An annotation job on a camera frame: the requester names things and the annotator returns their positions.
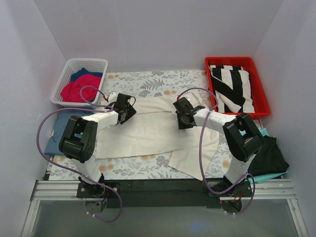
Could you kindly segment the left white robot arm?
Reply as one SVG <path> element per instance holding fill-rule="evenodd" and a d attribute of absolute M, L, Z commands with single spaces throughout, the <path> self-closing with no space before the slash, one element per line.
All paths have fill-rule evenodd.
<path fill-rule="evenodd" d="M 75 164 L 79 180 L 95 185 L 104 180 L 92 158 L 98 132 L 112 125 L 123 124 L 136 114 L 130 103 L 132 96 L 119 93 L 110 112 L 93 113 L 69 118 L 59 143 L 59 150 Z"/>

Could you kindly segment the cream white t-shirt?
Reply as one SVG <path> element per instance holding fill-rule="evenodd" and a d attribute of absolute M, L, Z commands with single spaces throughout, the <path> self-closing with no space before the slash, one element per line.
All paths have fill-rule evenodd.
<path fill-rule="evenodd" d="M 204 173 L 219 144 L 219 133 L 205 129 L 202 157 L 198 156 L 201 127 L 180 130 L 175 98 L 159 96 L 138 98 L 136 114 L 124 124 L 98 132 L 96 158 L 129 158 L 171 153 L 169 165 L 198 180 Z"/>

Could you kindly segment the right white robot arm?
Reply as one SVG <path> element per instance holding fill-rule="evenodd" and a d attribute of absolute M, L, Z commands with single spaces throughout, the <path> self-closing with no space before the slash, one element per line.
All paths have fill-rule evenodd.
<path fill-rule="evenodd" d="M 264 138 L 250 115 L 241 113 L 234 116 L 218 113 L 204 106 L 193 107 L 185 97 L 177 99 L 173 105 L 176 109 L 179 129 L 201 127 L 198 151 L 199 165 L 203 182 L 209 191 L 216 195 L 225 194 L 243 182 L 248 176 L 248 168 L 254 157 L 264 145 Z M 206 181 L 202 165 L 202 140 L 206 128 L 225 135 L 233 156 L 222 181 L 213 187 Z"/>

